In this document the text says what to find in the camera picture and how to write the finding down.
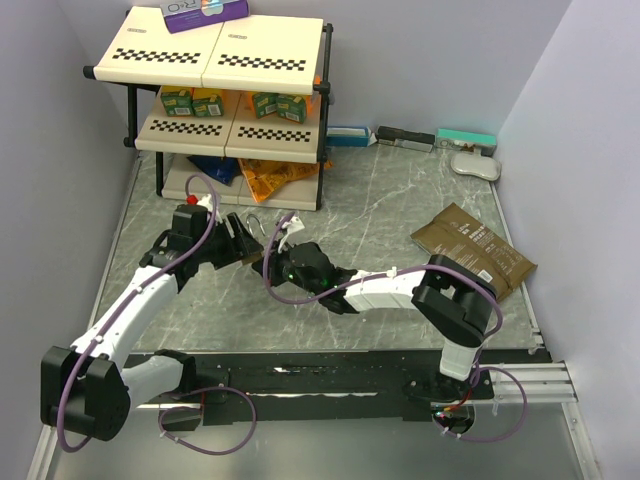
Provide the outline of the large brass padlock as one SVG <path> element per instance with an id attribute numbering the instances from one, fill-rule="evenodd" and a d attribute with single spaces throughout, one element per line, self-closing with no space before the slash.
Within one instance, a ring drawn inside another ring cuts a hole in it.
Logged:
<path id="1" fill-rule="evenodd" d="M 250 213 L 246 215 L 245 225 L 252 236 L 255 238 L 255 241 L 259 242 L 263 246 L 260 240 L 266 237 L 266 232 L 261 220 L 255 214 Z"/>

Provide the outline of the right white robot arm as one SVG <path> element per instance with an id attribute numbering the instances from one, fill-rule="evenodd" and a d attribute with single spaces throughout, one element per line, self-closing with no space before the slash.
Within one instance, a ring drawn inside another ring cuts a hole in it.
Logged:
<path id="1" fill-rule="evenodd" d="M 438 390 L 459 398 L 472 384 L 471 372 L 489 335 L 497 292 L 484 278 L 441 254 L 415 267 L 373 273 L 331 263 L 318 244 L 307 242 L 277 248 L 251 264 L 272 292 L 291 283 L 336 314 L 377 309 L 420 312 L 444 336 Z"/>

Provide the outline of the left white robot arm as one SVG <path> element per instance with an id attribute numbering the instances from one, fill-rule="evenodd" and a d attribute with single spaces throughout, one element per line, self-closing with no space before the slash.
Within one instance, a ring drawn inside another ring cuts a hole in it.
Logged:
<path id="1" fill-rule="evenodd" d="M 223 220 L 211 208 L 183 204 L 143 255 L 127 288 L 103 317 L 68 348 L 52 347 L 41 361 L 40 419 L 67 432 L 109 441 L 129 411 L 167 394 L 191 399 L 198 387 L 193 356 L 158 350 L 128 368 L 133 347 L 154 317 L 172 301 L 203 264 L 216 269 L 247 263 L 262 245 L 230 213 Z"/>

